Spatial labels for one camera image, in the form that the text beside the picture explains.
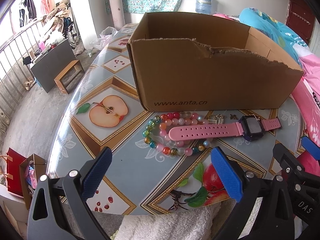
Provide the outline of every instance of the small cardboard box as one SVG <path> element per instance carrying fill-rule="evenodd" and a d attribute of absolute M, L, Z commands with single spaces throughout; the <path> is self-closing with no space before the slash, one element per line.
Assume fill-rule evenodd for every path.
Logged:
<path fill-rule="evenodd" d="M 24 173 L 25 173 L 26 167 L 28 166 L 28 163 L 30 161 L 33 161 L 33 163 L 34 163 L 37 181 L 39 181 L 39 178 L 45 174 L 45 170 L 46 170 L 45 160 L 36 154 L 33 154 L 30 157 L 26 158 L 25 161 L 22 162 L 19 166 L 23 198 L 24 198 L 24 202 L 26 204 L 26 208 L 28 210 L 30 209 L 32 197 L 28 193 L 28 185 L 26 183 Z"/>
<path fill-rule="evenodd" d="M 303 75 L 260 31 L 204 14 L 146 13 L 127 47 L 148 111 L 278 108 Z"/>

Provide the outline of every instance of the patterned tablecloth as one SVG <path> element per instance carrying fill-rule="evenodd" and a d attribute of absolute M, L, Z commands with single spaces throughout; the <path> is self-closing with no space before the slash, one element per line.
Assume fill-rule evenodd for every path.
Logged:
<path fill-rule="evenodd" d="M 47 173 L 56 178 L 65 176 L 72 169 L 79 170 L 104 146 L 112 149 L 111 166 L 94 197 L 87 200 L 91 210 L 126 215 L 166 214 L 225 199 L 226 195 L 217 194 L 214 201 L 202 201 L 204 196 L 200 188 L 204 180 L 208 180 L 203 174 L 210 164 L 210 150 L 215 146 L 220 146 L 244 170 L 267 179 L 281 170 L 272 156 L 276 143 L 281 142 L 295 157 L 304 151 L 300 137 L 304 135 L 305 124 L 291 97 L 278 109 L 198 112 L 207 118 L 223 114 L 226 116 L 224 123 L 236 122 L 229 118 L 230 114 L 237 118 L 248 114 L 263 119 L 278 116 L 282 128 L 266 132 L 260 140 L 214 139 L 211 148 L 189 157 L 170 157 L 151 149 L 144 143 L 142 132 L 148 120 L 162 113 L 145 111 L 138 99 L 126 47 L 135 27 L 135 24 L 124 26 L 93 61 L 66 109 L 51 150 Z M 234 96 L 243 95 L 235 91 Z M 100 104 L 113 106 L 111 110 L 117 114 L 107 117 L 105 111 L 99 110 L 102 107 L 96 107 Z M 157 130 L 152 138 L 166 143 Z M 198 143 L 191 141 L 186 147 Z M 184 202 L 196 192 L 202 200 Z M 169 211 L 174 199 L 181 207 Z"/>

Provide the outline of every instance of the metal screw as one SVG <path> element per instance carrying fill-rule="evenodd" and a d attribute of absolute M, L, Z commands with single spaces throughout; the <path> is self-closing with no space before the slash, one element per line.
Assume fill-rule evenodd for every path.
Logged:
<path fill-rule="evenodd" d="M 283 181 L 283 178 L 280 175 L 277 175 L 276 179 L 277 181 Z"/>
<path fill-rule="evenodd" d="M 45 181 L 47 179 L 47 175 L 42 175 L 41 177 L 40 177 L 40 180 L 41 181 Z"/>
<path fill-rule="evenodd" d="M 70 171 L 69 172 L 69 176 L 70 177 L 75 177 L 75 176 L 77 176 L 78 175 L 78 171 L 76 171 L 76 170 L 73 170 L 73 171 Z"/>
<path fill-rule="evenodd" d="M 245 173 L 245 175 L 246 175 L 248 178 L 253 178 L 253 177 L 254 177 L 254 174 L 253 174 L 252 171 L 247 171 L 247 172 Z"/>

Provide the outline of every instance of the metal railing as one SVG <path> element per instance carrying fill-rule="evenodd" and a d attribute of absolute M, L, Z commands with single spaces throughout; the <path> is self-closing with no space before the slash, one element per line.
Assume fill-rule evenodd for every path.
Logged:
<path fill-rule="evenodd" d="M 23 58 L 29 56 L 30 50 L 35 52 L 39 48 L 41 37 L 39 28 L 42 29 L 42 27 L 42 18 L 31 22 L 0 47 L 0 56 L 2 56 L 0 57 L 0 100 L 3 101 L 0 102 L 0 110 L 7 117 L 0 116 L 0 133 L 4 136 L 12 118 L 11 115 L 26 91 L 24 83 L 30 81 L 30 77 L 34 78 L 29 66 L 23 64 Z"/>

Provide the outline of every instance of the bead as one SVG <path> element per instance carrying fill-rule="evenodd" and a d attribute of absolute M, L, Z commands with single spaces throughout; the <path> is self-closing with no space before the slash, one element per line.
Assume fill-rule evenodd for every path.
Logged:
<path fill-rule="evenodd" d="M 172 124 L 173 125 L 177 125 L 179 123 L 178 119 L 177 118 L 173 118 L 172 119 Z"/>
<path fill-rule="evenodd" d="M 166 119 L 166 120 L 164 121 L 164 123 L 165 123 L 167 126 L 172 125 L 172 121 L 171 121 L 170 119 Z"/>
<path fill-rule="evenodd" d="M 150 119 L 149 122 L 148 122 L 148 124 L 149 124 L 149 125 L 152 125 L 154 122 L 155 122 L 155 120 Z"/>
<path fill-rule="evenodd" d="M 150 144 L 150 142 L 151 142 L 150 137 L 145 137 L 145 138 L 144 138 L 144 143 Z"/>
<path fill-rule="evenodd" d="M 151 142 L 150 142 L 150 147 L 151 147 L 152 149 L 155 149 L 155 148 L 157 147 L 157 143 L 156 143 L 155 141 L 151 141 Z"/>
<path fill-rule="evenodd" d="M 178 154 L 178 149 L 177 148 L 172 148 L 171 150 L 170 150 L 170 155 L 171 156 L 176 156 Z"/>
<path fill-rule="evenodd" d="M 146 127 L 146 130 L 147 130 L 147 131 L 150 131 L 150 132 L 151 132 L 152 129 L 153 129 L 153 127 L 152 127 L 151 125 L 147 125 L 147 127 Z"/>
<path fill-rule="evenodd" d="M 184 148 L 179 148 L 179 149 L 178 149 L 178 154 L 179 154 L 180 156 L 184 155 L 185 152 L 186 152 L 186 151 L 185 151 Z"/>
<path fill-rule="evenodd" d="M 155 122 L 161 122 L 161 117 L 159 115 L 156 115 L 155 116 Z"/>
<path fill-rule="evenodd" d="M 191 112 L 186 112 L 186 118 L 191 118 L 191 117 L 192 117 Z"/>
<path fill-rule="evenodd" d="M 166 130 L 160 130 L 159 134 L 160 134 L 161 137 L 164 137 L 167 134 L 167 131 Z"/>
<path fill-rule="evenodd" d="M 184 153 L 186 156 L 191 156 L 192 155 L 192 149 L 191 148 L 187 148 L 185 150 L 185 153 Z"/>
<path fill-rule="evenodd" d="M 204 118 L 203 118 L 202 115 L 199 115 L 199 116 L 197 117 L 197 120 L 198 120 L 199 122 L 203 122 Z"/>
<path fill-rule="evenodd" d="M 203 144 L 199 144 L 198 149 L 200 152 L 203 152 L 205 150 L 205 146 Z"/>
<path fill-rule="evenodd" d="M 173 118 L 179 119 L 179 118 L 180 118 L 179 112 L 174 112 L 174 113 L 173 113 Z"/>
<path fill-rule="evenodd" d="M 198 114 L 196 112 L 192 113 L 191 119 L 197 119 L 198 118 Z"/>
<path fill-rule="evenodd" d="M 158 152 L 162 152 L 162 151 L 163 151 L 163 148 L 164 148 L 164 145 L 161 144 L 161 143 L 158 143 L 156 150 L 157 150 Z"/>
<path fill-rule="evenodd" d="M 170 141 L 169 134 L 166 134 L 166 135 L 164 136 L 164 139 L 165 139 L 167 142 Z"/>
<path fill-rule="evenodd" d="M 173 119 L 173 113 L 167 113 L 168 119 L 172 120 Z"/>
<path fill-rule="evenodd" d="M 170 154 L 170 148 L 169 147 L 164 147 L 162 150 L 163 154 L 169 155 Z"/>
<path fill-rule="evenodd" d="M 186 113 L 185 112 L 180 112 L 180 118 L 185 118 L 186 117 Z"/>
<path fill-rule="evenodd" d="M 165 130 L 167 128 L 167 125 L 164 123 L 164 122 L 162 122 L 161 124 L 159 124 L 159 129 L 160 130 Z"/>
<path fill-rule="evenodd" d="M 166 114 L 161 114 L 161 120 L 167 120 L 168 119 L 168 116 Z"/>
<path fill-rule="evenodd" d="M 177 142 L 176 142 L 176 145 L 177 145 L 178 147 L 183 147 L 183 146 L 184 146 L 184 142 L 183 142 L 183 141 L 177 141 Z"/>
<path fill-rule="evenodd" d="M 179 123 L 179 125 L 184 125 L 184 119 L 183 119 L 183 118 L 180 118 L 180 119 L 178 120 L 178 123 Z"/>
<path fill-rule="evenodd" d="M 199 152 L 199 148 L 198 147 L 193 147 L 192 148 L 192 154 L 197 154 Z"/>
<path fill-rule="evenodd" d="M 190 118 L 187 118 L 187 119 L 184 121 L 184 123 L 185 123 L 186 125 L 190 125 L 190 124 L 191 124 L 191 119 L 190 119 Z"/>
<path fill-rule="evenodd" d="M 142 133 L 142 136 L 143 137 L 148 137 L 150 135 L 150 132 L 149 131 L 144 131 L 143 133 Z"/>
<path fill-rule="evenodd" d="M 210 146 L 210 142 L 208 140 L 205 140 L 203 142 L 204 147 L 208 148 Z"/>

